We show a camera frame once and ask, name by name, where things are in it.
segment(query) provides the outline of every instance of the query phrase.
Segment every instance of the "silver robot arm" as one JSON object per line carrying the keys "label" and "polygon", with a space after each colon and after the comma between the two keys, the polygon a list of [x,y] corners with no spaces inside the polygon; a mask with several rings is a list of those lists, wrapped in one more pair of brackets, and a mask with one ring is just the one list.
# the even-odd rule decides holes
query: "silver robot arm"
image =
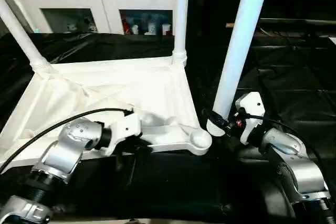
{"label": "silver robot arm", "polygon": [[107,128],[78,118],[66,124],[58,140],[49,145],[17,195],[0,212],[0,223],[47,223],[59,192],[68,184],[84,151],[102,149],[109,156],[126,137],[141,133],[136,114],[125,116]]}
{"label": "silver robot arm", "polygon": [[243,144],[259,148],[275,166],[292,204],[330,198],[320,168],[308,157],[297,137],[263,124],[265,108],[258,92],[245,94],[235,102],[237,113],[228,121],[215,114],[211,121]]}

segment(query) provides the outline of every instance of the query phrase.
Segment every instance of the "white cabinet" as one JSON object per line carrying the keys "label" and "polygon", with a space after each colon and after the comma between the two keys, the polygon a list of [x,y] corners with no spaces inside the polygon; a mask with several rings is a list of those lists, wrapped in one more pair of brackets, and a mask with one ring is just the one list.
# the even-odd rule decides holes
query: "white cabinet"
{"label": "white cabinet", "polygon": [[138,24],[170,27],[173,32],[175,0],[21,0],[29,18],[41,33],[98,32],[124,34]]}
{"label": "white cabinet", "polygon": [[22,0],[40,33],[110,33],[102,0]]}

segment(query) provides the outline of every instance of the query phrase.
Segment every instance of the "black fabric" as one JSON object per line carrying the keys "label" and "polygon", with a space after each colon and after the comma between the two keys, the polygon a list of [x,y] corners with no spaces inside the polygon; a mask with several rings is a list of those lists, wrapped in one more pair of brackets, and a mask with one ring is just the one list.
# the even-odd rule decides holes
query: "black fabric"
{"label": "black fabric", "polygon": [[[34,35],[41,54],[53,63],[171,55],[173,38],[117,35]],[[205,127],[229,36],[187,45],[185,68],[196,112]],[[3,126],[33,73],[11,35],[0,40],[0,108]],[[323,158],[336,191],[335,46],[327,39],[253,40],[236,98],[261,93],[267,114],[305,136]],[[59,199],[54,219],[177,218],[212,222],[284,221],[293,213],[267,162],[238,160],[238,139],[213,138],[205,156],[188,152],[105,158],[82,162]],[[18,190],[29,167],[0,177],[0,204]]]}

